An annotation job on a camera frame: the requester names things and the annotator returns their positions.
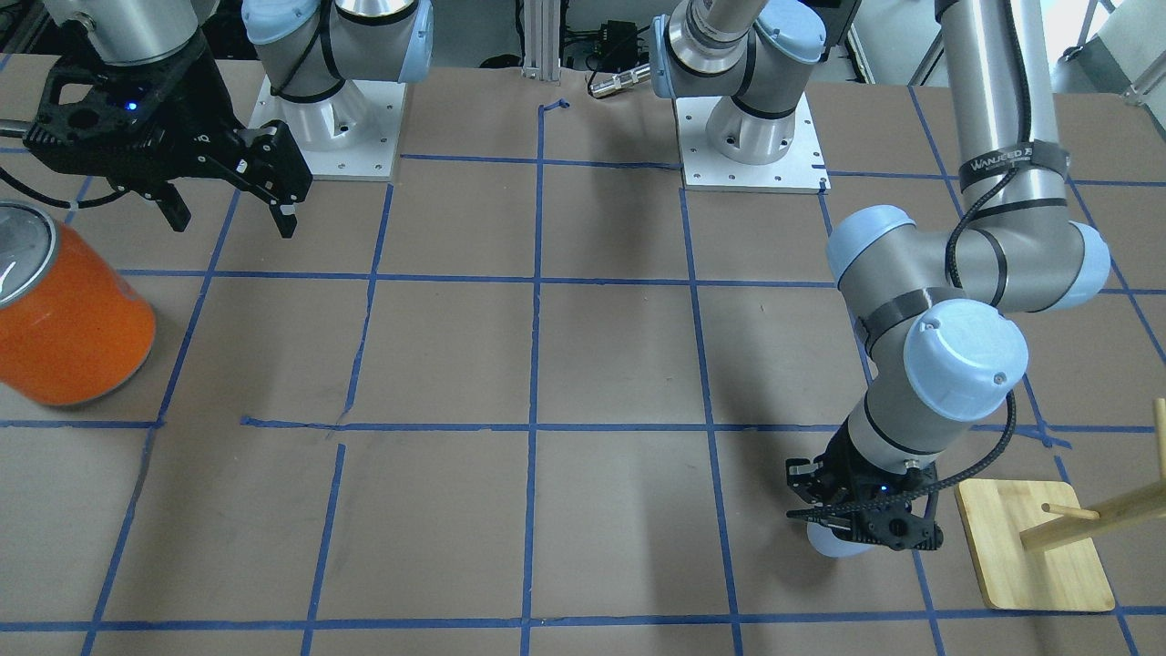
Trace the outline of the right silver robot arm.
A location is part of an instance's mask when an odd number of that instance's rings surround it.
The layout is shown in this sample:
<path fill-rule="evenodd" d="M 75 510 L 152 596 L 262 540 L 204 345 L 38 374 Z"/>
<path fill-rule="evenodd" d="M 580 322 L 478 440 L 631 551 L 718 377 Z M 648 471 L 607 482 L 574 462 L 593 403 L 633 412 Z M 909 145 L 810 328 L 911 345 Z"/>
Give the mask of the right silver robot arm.
<path fill-rule="evenodd" d="M 110 200 L 133 192 L 183 232 L 175 179 L 222 179 L 262 200 L 281 237 L 312 184 L 309 151 L 346 149 L 374 129 L 359 90 L 428 75 L 429 1 L 245 1 L 246 37 L 275 117 L 236 117 L 203 15 L 191 1 L 47 1 L 66 52 L 28 121 L 3 121 L 54 172 L 101 176 Z"/>

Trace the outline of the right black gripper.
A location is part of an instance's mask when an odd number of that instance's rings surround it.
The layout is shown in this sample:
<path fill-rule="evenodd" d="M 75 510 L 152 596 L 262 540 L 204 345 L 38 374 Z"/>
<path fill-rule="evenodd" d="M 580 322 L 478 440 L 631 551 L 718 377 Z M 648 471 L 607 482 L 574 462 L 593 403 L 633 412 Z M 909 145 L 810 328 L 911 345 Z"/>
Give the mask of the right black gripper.
<path fill-rule="evenodd" d="M 47 72 L 24 147 L 55 172 L 157 186 L 153 202 L 178 233 L 191 212 L 173 179 L 220 179 L 239 162 L 246 190 L 267 204 L 285 240 L 294 237 L 296 204 L 312 186 L 288 124 L 240 124 L 204 41 L 136 66 L 63 55 Z"/>

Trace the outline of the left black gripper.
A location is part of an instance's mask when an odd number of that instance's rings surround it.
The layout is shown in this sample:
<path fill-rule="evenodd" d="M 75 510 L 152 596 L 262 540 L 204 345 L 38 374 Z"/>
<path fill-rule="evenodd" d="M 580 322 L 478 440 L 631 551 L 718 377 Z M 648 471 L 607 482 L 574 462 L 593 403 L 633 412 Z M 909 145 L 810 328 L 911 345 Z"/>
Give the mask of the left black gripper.
<path fill-rule="evenodd" d="M 786 485 L 808 503 L 788 519 L 831 528 L 841 539 L 890 549 L 944 544 L 936 523 L 936 465 L 911 460 L 900 474 L 881 470 L 854 447 L 848 426 L 840 426 L 816 458 L 787 458 Z"/>

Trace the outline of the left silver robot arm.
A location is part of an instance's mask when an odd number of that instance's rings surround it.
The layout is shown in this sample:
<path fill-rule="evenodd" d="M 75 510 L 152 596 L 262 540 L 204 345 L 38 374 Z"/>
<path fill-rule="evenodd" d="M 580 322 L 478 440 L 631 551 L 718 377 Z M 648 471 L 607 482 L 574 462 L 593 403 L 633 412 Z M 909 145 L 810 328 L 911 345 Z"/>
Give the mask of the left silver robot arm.
<path fill-rule="evenodd" d="M 979 474 L 1014 433 L 1028 345 L 1010 313 L 1079 306 L 1110 251 L 1073 221 L 1037 1 L 937 1 L 956 112 L 958 192 L 949 232 L 895 205 L 847 217 L 827 242 L 834 282 L 877 368 L 824 452 L 791 458 L 813 548 L 937 549 L 937 494 Z"/>

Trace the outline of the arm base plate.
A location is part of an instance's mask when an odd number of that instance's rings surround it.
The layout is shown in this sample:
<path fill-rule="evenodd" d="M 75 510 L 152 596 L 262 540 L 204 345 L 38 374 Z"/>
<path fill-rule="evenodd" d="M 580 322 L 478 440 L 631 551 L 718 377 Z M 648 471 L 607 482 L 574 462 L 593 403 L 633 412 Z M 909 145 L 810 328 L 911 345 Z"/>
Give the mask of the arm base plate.
<path fill-rule="evenodd" d="M 731 98 L 677 98 L 687 190 L 819 193 L 833 186 L 808 97 L 791 115 L 747 115 Z"/>
<path fill-rule="evenodd" d="M 250 126 L 285 121 L 314 179 L 391 182 L 409 89 L 396 82 L 347 80 L 336 96 L 297 104 L 272 96 L 265 78 Z"/>

